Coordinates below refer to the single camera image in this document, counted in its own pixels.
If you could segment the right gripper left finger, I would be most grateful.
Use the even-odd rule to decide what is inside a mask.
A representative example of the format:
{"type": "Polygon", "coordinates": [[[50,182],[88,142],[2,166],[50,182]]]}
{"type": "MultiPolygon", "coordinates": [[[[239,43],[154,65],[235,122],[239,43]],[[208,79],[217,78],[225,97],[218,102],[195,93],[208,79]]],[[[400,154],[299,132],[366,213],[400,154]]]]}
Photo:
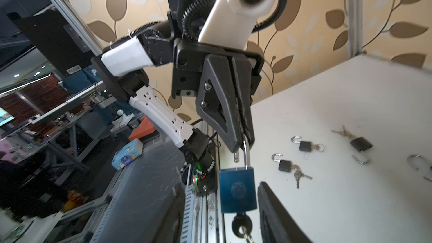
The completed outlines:
{"type": "Polygon", "coordinates": [[[157,215],[151,243],[179,243],[186,204],[185,187],[176,183],[157,215]]]}

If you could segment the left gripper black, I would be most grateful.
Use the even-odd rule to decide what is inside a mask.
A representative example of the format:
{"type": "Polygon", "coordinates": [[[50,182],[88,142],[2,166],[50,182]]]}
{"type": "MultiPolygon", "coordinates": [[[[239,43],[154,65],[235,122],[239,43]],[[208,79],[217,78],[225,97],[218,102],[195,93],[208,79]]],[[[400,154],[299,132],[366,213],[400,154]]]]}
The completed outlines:
{"type": "Polygon", "coordinates": [[[197,96],[198,115],[234,153],[243,135],[249,145],[255,142],[251,95],[261,82],[263,65],[264,58],[256,52],[178,38],[174,41],[172,97],[197,96]],[[227,57],[232,58],[232,70],[227,57]]]}

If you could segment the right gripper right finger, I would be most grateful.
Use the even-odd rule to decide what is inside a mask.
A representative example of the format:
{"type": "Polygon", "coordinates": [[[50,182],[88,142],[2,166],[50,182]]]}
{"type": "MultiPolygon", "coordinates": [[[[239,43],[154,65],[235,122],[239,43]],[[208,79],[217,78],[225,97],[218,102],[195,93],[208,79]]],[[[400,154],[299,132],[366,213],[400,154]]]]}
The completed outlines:
{"type": "Polygon", "coordinates": [[[266,182],[258,187],[258,208],[264,243],[311,243],[266,182]]]}

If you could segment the black head key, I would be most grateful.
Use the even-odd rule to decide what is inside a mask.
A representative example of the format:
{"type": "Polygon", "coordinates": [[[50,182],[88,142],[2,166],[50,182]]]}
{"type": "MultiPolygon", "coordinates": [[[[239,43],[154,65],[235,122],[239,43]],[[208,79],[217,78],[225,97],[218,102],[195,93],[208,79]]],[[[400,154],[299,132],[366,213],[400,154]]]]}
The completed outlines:
{"type": "Polygon", "coordinates": [[[231,223],[232,231],[238,238],[244,239],[247,243],[253,243],[251,235],[253,224],[246,213],[237,213],[231,223]]]}

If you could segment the blue padlock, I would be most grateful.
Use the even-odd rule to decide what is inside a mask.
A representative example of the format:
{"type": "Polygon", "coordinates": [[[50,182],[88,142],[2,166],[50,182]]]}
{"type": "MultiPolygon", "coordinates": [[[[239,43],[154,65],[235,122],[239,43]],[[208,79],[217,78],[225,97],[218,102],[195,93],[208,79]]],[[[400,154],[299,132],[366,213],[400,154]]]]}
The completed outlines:
{"type": "Polygon", "coordinates": [[[250,145],[243,135],[244,165],[219,171],[222,213],[245,213],[258,208],[254,168],[250,165],[250,145]]]}

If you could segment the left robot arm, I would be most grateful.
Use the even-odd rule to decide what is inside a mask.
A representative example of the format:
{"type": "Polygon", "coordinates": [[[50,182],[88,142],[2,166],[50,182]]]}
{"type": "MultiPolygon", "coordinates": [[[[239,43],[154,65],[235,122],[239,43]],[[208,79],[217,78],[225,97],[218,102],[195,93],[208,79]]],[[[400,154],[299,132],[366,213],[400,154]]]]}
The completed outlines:
{"type": "Polygon", "coordinates": [[[173,65],[172,97],[195,98],[196,112],[228,149],[255,143],[252,97],[264,58],[245,50],[249,37],[274,24],[288,0],[168,0],[162,22],[146,24],[92,59],[104,85],[161,129],[185,160],[207,174],[214,168],[210,137],[177,115],[151,86],[147,67],[173,65]]]}

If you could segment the black padlock front keys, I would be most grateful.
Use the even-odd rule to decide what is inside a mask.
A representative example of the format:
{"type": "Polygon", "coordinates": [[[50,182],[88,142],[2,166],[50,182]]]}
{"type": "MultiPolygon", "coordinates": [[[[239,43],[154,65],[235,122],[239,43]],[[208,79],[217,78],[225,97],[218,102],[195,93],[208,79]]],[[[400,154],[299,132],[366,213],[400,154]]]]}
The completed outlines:
{"type": "Polygon", "coordinates": [[[300,189],[300,180],[302,178],[306,178],[308,180],[313,180],[313,177],[306,175],[301,170],[300,166],[294,164],[292,161],[282,159],[282,154],[273,154],[271,156],[271,159],[274,162],[277,162],[279,164],[278,170],[281,172],[288,172],[293,173],[295,181],[296,181],[296,188],[300,189]]]}

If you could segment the black padlock with keys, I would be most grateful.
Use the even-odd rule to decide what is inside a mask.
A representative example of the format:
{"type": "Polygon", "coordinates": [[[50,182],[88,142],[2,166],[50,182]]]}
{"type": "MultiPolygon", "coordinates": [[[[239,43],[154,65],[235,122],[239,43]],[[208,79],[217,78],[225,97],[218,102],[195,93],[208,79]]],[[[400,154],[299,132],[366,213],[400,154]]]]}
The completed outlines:
{"type": "Polygon", "coordinates": [[[371,161],[370,157],[366,154],[366,151],[373,148],[373,144],[367,139],[353,135],[346,129],[345,126],[342,126],[342,130],[331,131],[349,139],[350,145],[358,152],[360,156],[362,156],[362,159],[359,159],[357,155],[352,155],[352,158],[357,162],[357,164],[367,165],[371,161]]]}

